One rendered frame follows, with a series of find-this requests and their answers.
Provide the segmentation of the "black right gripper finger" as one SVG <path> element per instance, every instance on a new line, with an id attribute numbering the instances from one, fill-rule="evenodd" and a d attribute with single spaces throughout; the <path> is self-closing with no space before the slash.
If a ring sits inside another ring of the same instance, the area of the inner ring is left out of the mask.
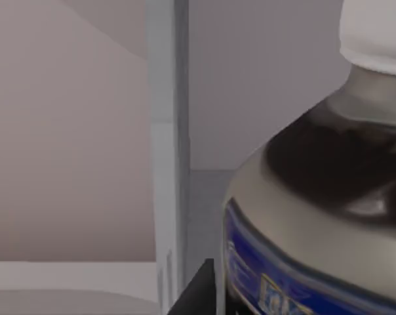
<path id="1" fill-rule="evenodd" d="M 214 259 L 205 259 L 167 315 L 215 315 Z"/>

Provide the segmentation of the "clear bottle with blue label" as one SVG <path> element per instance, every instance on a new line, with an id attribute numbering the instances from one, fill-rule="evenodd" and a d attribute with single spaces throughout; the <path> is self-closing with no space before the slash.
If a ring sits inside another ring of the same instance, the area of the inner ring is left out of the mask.
<path id="1" fill-rule="evenodd" d="M 229 184 L 220 315 L 396 315 L 396 0 L 344 0 L 340 52 Z"/>

